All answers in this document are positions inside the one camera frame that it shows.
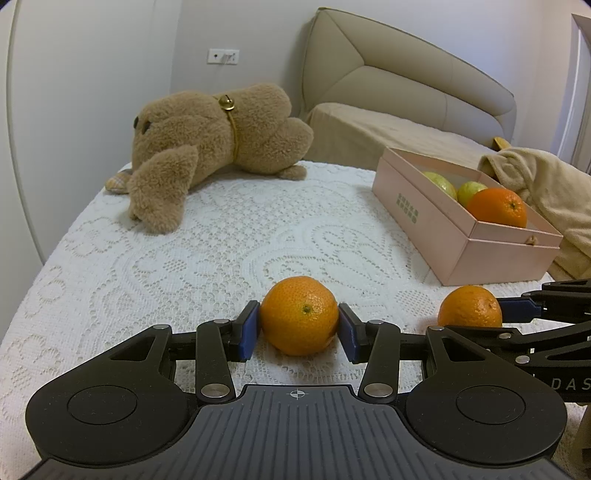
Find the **orange mandarin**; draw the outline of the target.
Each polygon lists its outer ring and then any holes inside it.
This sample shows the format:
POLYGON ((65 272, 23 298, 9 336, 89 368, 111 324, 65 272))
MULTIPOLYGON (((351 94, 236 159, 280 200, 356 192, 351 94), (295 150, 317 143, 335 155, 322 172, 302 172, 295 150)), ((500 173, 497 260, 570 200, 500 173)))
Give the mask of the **orange mandarin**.
POLYGON ((332 292, 314 278, 297 276, 276 283, 259 307, 266 340, 290 356, 325 350, 337 333, 339 308, 332 292))
POLYGON ((487 289, 466 285, 452 291, 438 313, 440 326, 500 328, 503 314, 497 298, 487 289))

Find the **large orange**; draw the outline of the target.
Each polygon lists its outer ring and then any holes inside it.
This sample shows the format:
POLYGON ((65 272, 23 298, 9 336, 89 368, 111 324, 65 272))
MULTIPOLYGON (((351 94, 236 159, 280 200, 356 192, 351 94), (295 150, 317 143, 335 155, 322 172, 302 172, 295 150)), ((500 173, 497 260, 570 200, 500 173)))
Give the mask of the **large orange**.
POLYGON ((468 212, 478 221, 525 228, 528 213, 525 202, 505 188, 488 188, 476 193, 468 202, 468 212))

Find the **green guava fruit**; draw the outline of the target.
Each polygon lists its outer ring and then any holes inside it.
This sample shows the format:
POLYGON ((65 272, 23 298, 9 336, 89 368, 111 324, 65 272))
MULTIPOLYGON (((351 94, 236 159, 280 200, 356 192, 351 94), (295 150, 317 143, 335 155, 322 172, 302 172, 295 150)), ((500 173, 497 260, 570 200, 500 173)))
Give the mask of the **green guava fruit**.
POLYGON ((458 202, 464 207, 468 208, 471 199, 479 192, 487 189, 483 183, 476 181, 468 181, 461 185, 457 191, 458 202))

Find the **pink cardboard box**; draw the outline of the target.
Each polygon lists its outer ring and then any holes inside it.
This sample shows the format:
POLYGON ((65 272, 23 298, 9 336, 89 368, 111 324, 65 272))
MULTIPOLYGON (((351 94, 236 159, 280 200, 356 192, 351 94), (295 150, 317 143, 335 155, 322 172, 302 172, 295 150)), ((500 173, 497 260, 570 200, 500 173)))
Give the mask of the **pink cardboard box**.
POLYGON ((436 172, 454 185, 500 184, 468 167, 412 152, 386 149, 373 192, 406 232, 445 286, 541 279, 560 251, 562 235, 531 207, 528 226, 477 220, 424 173, 436 172))

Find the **beige blanket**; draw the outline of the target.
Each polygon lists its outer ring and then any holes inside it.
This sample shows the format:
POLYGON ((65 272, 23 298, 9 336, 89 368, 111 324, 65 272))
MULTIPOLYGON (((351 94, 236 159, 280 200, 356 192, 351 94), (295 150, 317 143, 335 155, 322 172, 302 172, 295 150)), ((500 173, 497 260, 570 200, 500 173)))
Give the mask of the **beige blanket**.
POLYGON ((517 193, 563 239, 549 272, 556 280, 590 277, 590 176, 543 150, 511 147, 483 156, 478 169, 517 193))

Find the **white lace tablecloth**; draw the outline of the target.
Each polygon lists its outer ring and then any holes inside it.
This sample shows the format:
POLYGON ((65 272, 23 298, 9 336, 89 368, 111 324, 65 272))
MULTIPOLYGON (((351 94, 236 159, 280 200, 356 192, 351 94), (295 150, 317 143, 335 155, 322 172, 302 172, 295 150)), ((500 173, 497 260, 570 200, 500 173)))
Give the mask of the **white lace tablecloth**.
POLYGON ((1 345, 1 475, 37 462, 31 396, 154 324, 238 316, 281 279, 308 276, 363 320, 421 333, 448 288, 374 196, 375 175, 308 163, 301 181, 228 171, 186 199, 181 226, 148 234, 125 196, 99 193, 60 240, 1 345))

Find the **brown plush bunny toy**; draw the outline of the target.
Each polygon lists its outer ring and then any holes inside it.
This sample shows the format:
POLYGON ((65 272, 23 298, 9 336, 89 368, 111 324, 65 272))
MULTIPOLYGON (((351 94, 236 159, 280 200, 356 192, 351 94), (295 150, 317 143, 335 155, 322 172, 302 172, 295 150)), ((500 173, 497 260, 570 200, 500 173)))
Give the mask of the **brown plush bunny toy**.
POLYGON ((314 131, 276 84, 215 95, 182 91, 146 104, 133 121, 131 166, 105 183, 152 233, 178 228, 187 194, 217 171, 302 180, 314 131))

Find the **beige upholstered bed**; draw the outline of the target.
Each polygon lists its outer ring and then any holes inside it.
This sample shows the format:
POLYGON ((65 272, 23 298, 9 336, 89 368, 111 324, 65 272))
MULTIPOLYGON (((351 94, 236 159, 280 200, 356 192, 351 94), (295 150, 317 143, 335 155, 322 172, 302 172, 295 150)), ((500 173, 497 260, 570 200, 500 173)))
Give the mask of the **beige upholstered bed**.
POLYGON ((308 160, 374 170, 386 148, 474 168, 511 140, 514 95, 468 62, 415 35, 319 8, 301 71, 308 160))

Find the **white wall socket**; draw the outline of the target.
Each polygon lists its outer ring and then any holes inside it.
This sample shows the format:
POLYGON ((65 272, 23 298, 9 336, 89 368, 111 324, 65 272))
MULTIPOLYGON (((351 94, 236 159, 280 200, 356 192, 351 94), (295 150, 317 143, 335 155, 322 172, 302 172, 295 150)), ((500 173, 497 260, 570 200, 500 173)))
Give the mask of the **white wall socket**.
POLYGON ((211 48, 207 53, 207 64, 211 65, 238 65, 238 49, 211 48))

